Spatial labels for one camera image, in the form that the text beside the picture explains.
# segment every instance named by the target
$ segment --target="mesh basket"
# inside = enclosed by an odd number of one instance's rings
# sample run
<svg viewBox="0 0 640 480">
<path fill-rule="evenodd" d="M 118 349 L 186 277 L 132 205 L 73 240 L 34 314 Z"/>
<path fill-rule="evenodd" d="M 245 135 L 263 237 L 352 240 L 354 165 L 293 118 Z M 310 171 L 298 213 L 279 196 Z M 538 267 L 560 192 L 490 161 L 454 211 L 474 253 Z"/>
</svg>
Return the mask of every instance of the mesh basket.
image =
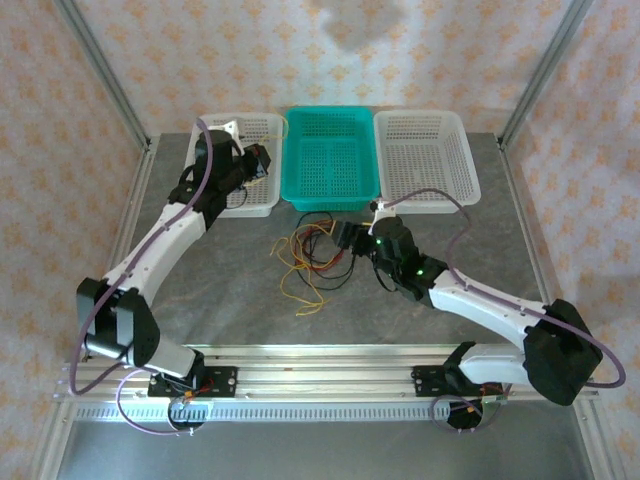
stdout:
<svg viewBox="0 0 640 480">
<path fill-rule="evenodd" d="M 362 210 L 378 195 L 367 108 L 296 107 L 287 119 L 282 198 L 296 210 Z"/>
<path fill-rule="evenodd" d="M 244 192 L 234 192 L 227 197 L 227 208 L 220 218 L 266 217 L 280 199 L 280 167 L 282 164 L 282 119 L 273 113 L 219 113 L 202 115 L 200 118 L 209 127 L 224 125 L 237 120 L 240 126 L 242 146 L 246 147 L 262 141 L 271 157 L 269 175 L 254 186 L 247 187 L 247 199 Z M 194 125 L 187 150 L 187 161 L 194 161 L 194 149 L 200 129 Z"/>
<path fill-rule="evenodd" d="M 374 117 L 382 196 L 394 200 L 421 188 L 447 192 L 462 205 L 480 200 L 480 184 L 460 117 L 439 110 L 395 110 Z M 422 193 L 398 213 L 452 213 L 436 193 Z"/>
</svg>

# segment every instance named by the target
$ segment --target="gray marble surface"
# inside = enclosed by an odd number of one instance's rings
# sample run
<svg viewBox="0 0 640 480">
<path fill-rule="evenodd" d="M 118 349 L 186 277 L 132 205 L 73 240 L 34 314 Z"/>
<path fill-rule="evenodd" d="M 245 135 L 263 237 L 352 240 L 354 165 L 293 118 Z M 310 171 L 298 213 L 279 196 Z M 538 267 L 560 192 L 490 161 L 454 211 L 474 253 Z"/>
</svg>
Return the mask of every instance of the gray marble surface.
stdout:
<svg viewBox="0 0 640 480">
<path fill-rule="evenodd" d="M 539 299 L 533 268 L 492 134 L 469 134 L 482 199 L 468 208 L 474 228 L 455 254 L 470 277 L 513 295 Z M 184 165 L 188 134 L 160 138 L 134 234 L 134 245 L 157 220 Z M 269 257 L 273 243 L 294 229 L 300 213 L 281 200 L 267 218 L 218 219 L 180 259 L 152 306 L 161 331 L 187 344 L 455 344 L 501 342 L 501 337 L 456 315 L 430 310 L 378 284 L 371 263 L 356 261 L 352 279 L 311 316 L 279 290 L 286 267 Z M 366 221 L 368 212 L 340 213 Z M 404 215 L 416 244 L 444 258 L 463 225 L 459 214 Z M 295 277 L 288 288 L 305 293 Z"/>
</svg>

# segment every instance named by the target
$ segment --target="teal plastic basket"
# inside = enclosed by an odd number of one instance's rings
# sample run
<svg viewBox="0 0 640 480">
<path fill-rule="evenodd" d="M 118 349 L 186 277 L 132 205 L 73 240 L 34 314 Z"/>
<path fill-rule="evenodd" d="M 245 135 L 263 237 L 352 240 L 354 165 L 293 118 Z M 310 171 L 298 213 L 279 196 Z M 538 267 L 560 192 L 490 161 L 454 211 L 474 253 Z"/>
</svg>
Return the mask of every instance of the teal plastic basket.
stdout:
<svg viewBox="0 0 640 480">
<path fill-rule="evenodd" d="M 380 192 L 373 116 L 364 107 L 287 112 L 282 198 L 296 210 L 362 210 Z"/>
</svg>

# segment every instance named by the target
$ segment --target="tangled wires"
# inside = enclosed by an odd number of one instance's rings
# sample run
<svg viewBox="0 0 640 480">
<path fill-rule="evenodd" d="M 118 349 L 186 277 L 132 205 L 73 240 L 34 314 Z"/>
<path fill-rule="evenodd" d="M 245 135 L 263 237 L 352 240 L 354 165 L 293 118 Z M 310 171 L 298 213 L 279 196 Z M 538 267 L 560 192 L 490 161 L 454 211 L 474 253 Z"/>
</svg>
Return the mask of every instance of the tangled wires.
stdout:
<svg viewBox="0 0 640 480">
<path fill-rule="evenodd" d="M 302 224 L 310 215 L 325 215 L 328 218 L 318 220 L 314 223 Z M 349 281 L 353 274 L 356 262 L 355 255 L 352 255 L 351 262 L 346 271 L 335 275 L 328 274 L 330 270 L 340 263 L 344 257 L 345 250 L 339 250 L 328 260 L 319 260 L 316 257 L 318 242 L 324 236 L 331 237 L 334 227 L 335 221 L 329 212 L 305 213 L 300 217 L 293 233 L 289 237 L 279 238 L 271 249 L 271 255 L 276 253 L 280 261 L 289 267 L 289 271 L 287 271 L 280 280 L 280 291 L 284 296 L 293 298 L 304 304 L 298 309 L 296 316 L 312 315 L 322 310 L 328 300 L 325 299 L 320 292 L 338 290 Z M 283 256 L 283 252 L 287 246 L 289 246 L 291 257 L 293 257 L 292 261 L 287 260 Z M 313 290 L 316 300 L 307 300 L 290 294 L 285 290 L 285 280 L 293 272 L 296 272 L 300 280 Z M 325 285 L 316 285 L 314 283 L 316 277 L 320 278 Z"/>
</svg>

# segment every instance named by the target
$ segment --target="floral wallpaper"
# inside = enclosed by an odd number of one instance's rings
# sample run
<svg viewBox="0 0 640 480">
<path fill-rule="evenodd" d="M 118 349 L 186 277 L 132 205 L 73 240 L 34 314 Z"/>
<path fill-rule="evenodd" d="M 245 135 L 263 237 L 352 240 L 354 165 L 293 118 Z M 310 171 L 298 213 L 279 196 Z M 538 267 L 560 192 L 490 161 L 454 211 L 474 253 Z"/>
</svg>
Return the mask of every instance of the floral wallpaper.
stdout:
<svg viewBox="0 0 640 480">
<path fill-rule="evenodd" d="M 140 152 L 52 1 L 3 4 L 0 53 L 0 478 L 20 479 Z"/>
<path fill-rule="evenodd" d="M 78 0 L 147 133 L 306 105 L 459 113 L 499 132 L 570 0 Z"/>
<path fill-rule="evenodd" d="M 640 10 L 596 0 L 508 151 L 554 295 L 626 366 L 602 391 L 629 478 L 640 472 Z M 603 362 L 598 377 L 615 378 Z"/>
</svg>

